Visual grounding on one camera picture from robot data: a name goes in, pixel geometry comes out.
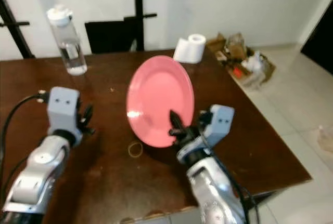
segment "table top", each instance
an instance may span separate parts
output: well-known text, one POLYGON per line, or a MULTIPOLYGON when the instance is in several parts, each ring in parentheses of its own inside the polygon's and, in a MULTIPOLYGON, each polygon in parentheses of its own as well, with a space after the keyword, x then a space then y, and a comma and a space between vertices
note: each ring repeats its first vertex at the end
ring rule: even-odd
MULTIPOLYGON (((126 118, 127 88, 136 69, 155 55, 172 56, 173 51, 87 56, 88 71, 78 77, 67 74, 60 58, 0 62, 1 124, 19 100, 39 89, 75 88, 83 107, 94 105, 90 126, 97 132, 71 151, 44 223, 117 223, 197 205, 172 148, 144 146, 139 158, 127 152, 138 140, 126 118)), ((183 66, 194 88, 194 121, 212 104, 235 108, 230 133, 215 152, 241 185, 262 195, 311 179, 209 51, 199 64, 183 66)), ((7 133, 5 178, 47 128, 46 105, 29 102, 18 110, 7 133)))

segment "trash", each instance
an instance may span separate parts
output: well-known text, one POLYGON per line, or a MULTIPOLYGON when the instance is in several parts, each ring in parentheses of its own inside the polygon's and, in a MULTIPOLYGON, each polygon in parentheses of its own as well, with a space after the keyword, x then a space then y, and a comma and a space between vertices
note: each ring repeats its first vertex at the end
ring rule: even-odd
POLYGON ((250 72, 259 72, 263 66, 260 52, 256 51, 253 56, 241 62, 241 65, 250 72))
POLYGON ((247 47, 241 33, 228 38, 218 33, 207 41, 206 46, 228 72, 245 87, 258 88, 273 75, 275 65, 259 51, 247 47))
POLYGON ((233 58, 246 59, 246 47, 241 33, 236 33, 229 37, 227 48, 233 58))
POLYGON ((321 149, 333 153, 333 127, 319 126, 318 143, 321 149))
POLYGON ((206 42, 206 46, 213 53, 216 53, 217 51, 223 50, 225 42, 226 39, 224 38, 224 36, 221 33, 218 33, 216 38, 210 39, 206 42))

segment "toilet paper roll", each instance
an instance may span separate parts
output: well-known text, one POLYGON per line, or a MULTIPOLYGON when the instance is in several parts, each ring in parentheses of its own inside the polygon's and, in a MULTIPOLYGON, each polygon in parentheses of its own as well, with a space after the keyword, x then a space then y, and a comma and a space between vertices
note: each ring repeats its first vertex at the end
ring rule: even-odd
POLYGON ((181 63, 199 63, 205 44, 206 38, 201 34, 191 34, 187 40, 180 38, 173 59, 181 63))

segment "pink plate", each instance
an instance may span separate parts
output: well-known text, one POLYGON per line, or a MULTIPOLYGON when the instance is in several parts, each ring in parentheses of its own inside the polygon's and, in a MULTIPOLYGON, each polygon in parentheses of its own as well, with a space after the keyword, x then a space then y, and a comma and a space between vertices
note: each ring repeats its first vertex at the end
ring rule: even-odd
POLYGON ((158 148, 174 141, 170 110, 190 125, 194 111, 194 94, 185 69, 168 56, 155 56, 135 72, 127 93, 127 118, 142 142, 158 148))

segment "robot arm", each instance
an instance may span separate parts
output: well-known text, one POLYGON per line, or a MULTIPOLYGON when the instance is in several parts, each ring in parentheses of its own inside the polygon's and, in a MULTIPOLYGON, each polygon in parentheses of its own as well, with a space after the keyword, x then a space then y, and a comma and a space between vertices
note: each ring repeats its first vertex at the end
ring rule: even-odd
POLYGON ((3 207, 2 223, 42 222, 70 148, 81 142, 83 132, 92 132, 86 127, 92 116, 92 107, 88 107, 81 118, 79 106, 78 91, 52 88, 47 107, 48 136, 31 152, 26 167, 12 185, 3 207))
POLYGON ((233 108, 213 105, 199 117, 204 127, 200 132, 197 127, 184 127, 177 113, 170 112, 173 129, 169 134, 177 137, 174 142, 177 159, 188 168, 187 177, 203 223, 246 223, 245 212, 233 193, 230 180, 210 151, 229 133, 233 116, 233 108))

